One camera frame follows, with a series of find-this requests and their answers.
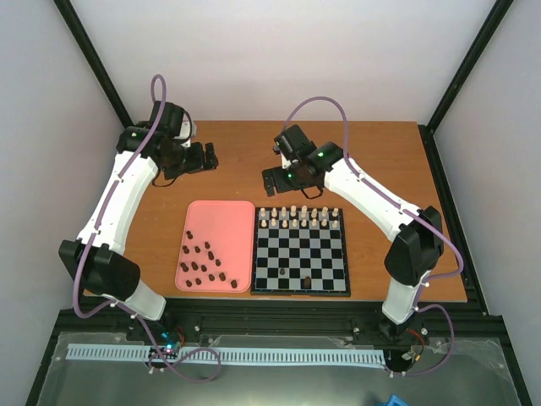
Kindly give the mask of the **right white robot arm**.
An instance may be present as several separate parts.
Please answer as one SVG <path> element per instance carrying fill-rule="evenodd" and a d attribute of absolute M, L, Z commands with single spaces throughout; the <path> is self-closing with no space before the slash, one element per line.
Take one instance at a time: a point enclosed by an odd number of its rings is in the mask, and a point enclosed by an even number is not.
<path fill-rule="evenodd" d="M 421 287 L 443 254 L 441 215 L 392 194 L 333 142 L 317 147 L 303 141 L 293 147 L 277 140 L 273 151 L 281 165 L 262 172 L 268 196 L 315 187 L 341 196 L 371 220 L 391 242 L 384 266 L 391 277 L 382 313 L 395 325 L 415 312 Z"/>

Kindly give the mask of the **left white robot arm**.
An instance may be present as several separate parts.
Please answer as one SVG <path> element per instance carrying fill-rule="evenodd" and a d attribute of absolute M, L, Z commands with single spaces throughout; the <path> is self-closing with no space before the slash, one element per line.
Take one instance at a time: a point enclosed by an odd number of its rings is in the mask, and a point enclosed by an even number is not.
<path fill-rule="evenodd" d="M 72 301 L 79 307 L 83 291 L 104 298 L 104 305 L 119 306 L 132 317 L 146 319 L 145 328 L 157 340 L 167 340 L 176 330 L 176 320 L 164 309 L 166 300 L 142 280 L 139 266 L 125 257 L 128 231 L 147 187 L 159 174 L 175 180 L 185 173 L 217 168 L 214 146 L 193 140 L 194 123 L 177 128 L 160 125 L 155 133 L 147 123 L 128 127 L 116 145 L 111 176 L 84 228 L 73 241 L 64 240 L 58 254 L 74 280 Z"/>

